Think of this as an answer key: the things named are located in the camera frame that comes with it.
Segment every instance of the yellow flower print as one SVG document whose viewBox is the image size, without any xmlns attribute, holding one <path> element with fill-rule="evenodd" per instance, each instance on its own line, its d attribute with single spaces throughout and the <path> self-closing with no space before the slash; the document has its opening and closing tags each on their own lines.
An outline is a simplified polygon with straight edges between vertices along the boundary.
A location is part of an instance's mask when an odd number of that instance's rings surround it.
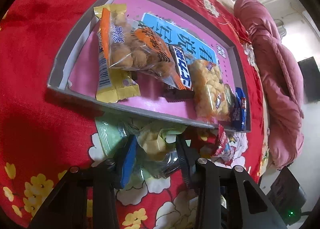
<svg viewBox="0 0 320 229">
<path fill-rule="evenodd" d="M 129 213 L 125 216 L 125 221 L 122 223 L 122 225 L 127 226 L 127 225 L 141 225 L 141 220 L 144 221 L 148 217 L 146 216 L 146 210 L 144 208 L 140 208 L 138 211 L 135 211 L 132 213 Z"/>
<path fill-rule="evenodd" d="M 45 200 L 46 196 L 40 196 L 40 195 L 36 195 L 33 194 L 31 191 L 31 184 L 28 182 L 25 182 L 25 191 L 24 191 L 24 195 L 28 198 L 28 201 L 31 203 L 31 205 L 35 205 L 35 206 L 41 206 L 41 204 L 43 203 L 43 201 Z"/>
<path fill-rule="evenodd" d="M 125 229 L 139 229 L 140 225 L 132 225 L 132 226 L 128 226 Z"/>
<path fill-rule="evenodd" d="M 12 205 L 11 207 L 12 207 L 13 211 L 14 211 L 18 216 L 20 216 L 20 217 L 22 218 L 22 213 L 21 213 L 19 207 L 15 206 L 15 205 Z"/>
<path fill-rule="evenodd" d="M 40 206 L 31 204 L 25 197 L 23 198 L 23 202 L 25 211 L 31 213 L 32 217 L 34 217 Z"/>
<path fill-rule="evenodd" d="M 87 217 L 92 217 L 92 200 L 87 199 Z"/>
<path fill-rule="evenodd" d="M 46 180 L 45 176 L 41 173 L 36 177 L 32 176 L 31 183 L 31 192 L 42 197 L 47 197 L 53 188 L 53 181 L 50 179 Z"/>
<path fill-rule="evenodd" d="M 61 172 L 61 173 L 58 173 L 58 179 L 62 179 L 62 177 L 64 176 L 64 174 L 66 174 L 67 170 Z"/>
<path fill-rule="evenodd" d="M 16 167 L 14 164 L 10 164 L 7 162 L 6 166 L 4 167 L 5 171 L 8 174 L 10 179 L 14 179 L 16 177 Z"/>
<path fill-rule="evenodd" d="M 10 202 L 13 201 L 14 195 L 8 187 L 3 187 L 4 195 L 9 199 Z"/>
</svg>

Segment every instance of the wrapped candy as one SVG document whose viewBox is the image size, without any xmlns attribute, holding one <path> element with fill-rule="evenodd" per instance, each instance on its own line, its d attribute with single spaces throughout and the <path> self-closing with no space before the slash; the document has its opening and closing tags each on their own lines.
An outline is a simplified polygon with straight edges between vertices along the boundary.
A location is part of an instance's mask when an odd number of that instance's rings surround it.
<svg viewBox="0 0 320 229">
<path fill-rule="evenodd" d="M 189 65 L 197 117 L 212 122 L 213 118 L 229 121 L 229 105 L 219 66 L 195 59 Z"/>
</svg>

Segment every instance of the pink quilt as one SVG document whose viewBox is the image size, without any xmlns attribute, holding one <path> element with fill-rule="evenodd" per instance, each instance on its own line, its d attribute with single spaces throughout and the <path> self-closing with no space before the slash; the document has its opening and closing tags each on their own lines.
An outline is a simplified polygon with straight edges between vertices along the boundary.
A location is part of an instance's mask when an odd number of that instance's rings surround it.
<svg viewBox="0 0 320 229">
<path fill-rule="evenodd" d="M 268 10 L 257 0 L 237 0 L 235 16 L 249 33 L 270 114 L 268 146 L 279 169 L 301 153 L 303 77 L 292 53 L 281 44 Z"/>
</svg>

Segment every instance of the yellow snack wrapper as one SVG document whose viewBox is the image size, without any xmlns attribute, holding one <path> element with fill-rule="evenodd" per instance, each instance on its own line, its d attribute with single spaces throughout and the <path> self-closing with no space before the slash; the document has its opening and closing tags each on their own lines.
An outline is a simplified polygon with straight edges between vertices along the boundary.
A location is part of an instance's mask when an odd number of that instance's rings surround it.
<svg viewBox="0 0 320 229">
<path fill-rule="evenodd" d="M 108 68 L 104 55 L 109 53 L 109 47 L 102 44 L 101 29 L 109 30 L 110 21 L 108 19 L 111 15 L 120 19 L 125 17 L 126 9 L 125 4 L 106 4 L 93 8 L 99 19 L 102 18 L 102 12 L 105 16 L 97 33 L 99 38 L 99 84 L 96 94 L 96 99 L 105 103 L 115 103 L 118 100 L 140 96 L 139 85 L 132 80 L 129 71 Z"/>
</svg>

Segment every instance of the red bedspread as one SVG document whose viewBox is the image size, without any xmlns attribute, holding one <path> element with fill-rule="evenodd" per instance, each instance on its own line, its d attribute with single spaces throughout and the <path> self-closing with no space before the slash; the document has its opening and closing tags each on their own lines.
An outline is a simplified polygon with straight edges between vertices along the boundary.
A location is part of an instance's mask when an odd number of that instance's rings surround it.
<svg viewBox="0 0 320 229">
<path fill-rule="evenodd" d="M 16 223 L 27 226 L 43 199 L 70 166 L 88 167 L 97 130 L 94 113 L 52 103 L 46 81 L 63 40 L 96 0 L 16 0 L 0 31 L 0 205 Z M 263 141 L 262 93 L 255 69 L 239 40 L 245 40 L 239 21 L 215 0 L 215 17 L 202 0 L 180 0 L 220 28 L 236 44 L 248 84 L 252 132 L 247 135 L 245 167 L 257 181 Z M 145 181 L 136 194 L 138 205 L 119 195 L 117 211 L 122 228 L 182 228 L 195 214 L 191 199 L 176 172 L 163 183 Z"/>
</svg>

